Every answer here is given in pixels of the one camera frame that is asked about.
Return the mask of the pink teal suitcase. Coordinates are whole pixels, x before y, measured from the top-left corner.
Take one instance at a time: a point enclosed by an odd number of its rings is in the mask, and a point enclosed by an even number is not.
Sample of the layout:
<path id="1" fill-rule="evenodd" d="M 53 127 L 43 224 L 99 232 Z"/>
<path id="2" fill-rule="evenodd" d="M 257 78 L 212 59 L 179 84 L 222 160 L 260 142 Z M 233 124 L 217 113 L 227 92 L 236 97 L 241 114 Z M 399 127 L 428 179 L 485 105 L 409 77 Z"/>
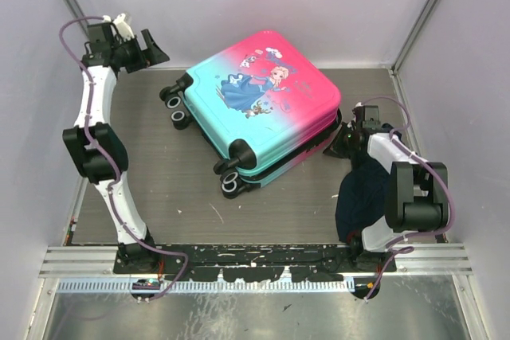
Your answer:
<path id="1" fill-rule="evenodd" d="M 222 194 L 268 185 L 325 146 L 341 92 L 275 30 L 262 30 L 188 68 L 159 93 L 174 128 L 191 123 L 218 154 Z"/>

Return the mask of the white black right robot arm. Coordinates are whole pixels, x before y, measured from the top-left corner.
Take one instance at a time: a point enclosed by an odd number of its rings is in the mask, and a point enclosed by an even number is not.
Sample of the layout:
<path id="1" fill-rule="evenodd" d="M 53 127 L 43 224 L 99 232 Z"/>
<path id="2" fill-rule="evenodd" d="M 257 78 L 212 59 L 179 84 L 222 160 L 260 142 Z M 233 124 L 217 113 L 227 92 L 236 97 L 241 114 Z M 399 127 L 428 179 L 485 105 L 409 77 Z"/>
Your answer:
<path id="1" fill-rule="evenodd" d="M 325 150 L 351 164 L 339 186 L 335 225 L 347 261 L 371 269 L 378 256 L 408 237 L 439 235 L 451 225 L 448 173 L 402 141 L 402 132 L 380 119 L 376 105 L 359 103 Z"/>

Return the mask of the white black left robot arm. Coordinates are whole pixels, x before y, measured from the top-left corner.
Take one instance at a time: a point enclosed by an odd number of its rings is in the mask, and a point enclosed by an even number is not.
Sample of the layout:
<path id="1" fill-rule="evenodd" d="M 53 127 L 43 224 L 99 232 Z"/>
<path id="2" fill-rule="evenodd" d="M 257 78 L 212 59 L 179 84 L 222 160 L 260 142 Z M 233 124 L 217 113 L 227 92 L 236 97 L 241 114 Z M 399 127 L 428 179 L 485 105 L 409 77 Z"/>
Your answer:
<path id="1" fill-rule="evenodd" d="M 112 96 L 120 70 L 128 73 L 168 61 L 149 30 L 142 48 L 124 15 L 87 17 L 83 57 L 74 60 L 83 78 L 80 110 L 72 127 L 63 130 L 65 147 L 82 178 L 94 185 L 116 227 L 116 261 L 142 273 L 161 261 L 152 235 L 139 215 L 128 186 L 128 152 L 111 126 Z"/>

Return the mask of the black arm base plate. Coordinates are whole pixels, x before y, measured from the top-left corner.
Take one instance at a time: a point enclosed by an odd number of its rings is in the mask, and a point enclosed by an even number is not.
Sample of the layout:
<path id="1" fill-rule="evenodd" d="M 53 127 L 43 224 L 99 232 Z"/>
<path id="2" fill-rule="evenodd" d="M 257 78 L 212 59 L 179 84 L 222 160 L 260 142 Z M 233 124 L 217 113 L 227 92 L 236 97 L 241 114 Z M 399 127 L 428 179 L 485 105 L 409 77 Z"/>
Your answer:
<path id="1" fill-rule="evenodd" d="M 277 281 L 285 270 L 291 281 L 342 281 L 348 273 L 374 274 L 388 253 L 356 253 L 345 244 L 172 244 L 164 251 L 185 253 L 181 281 L 246 283 Z"/>

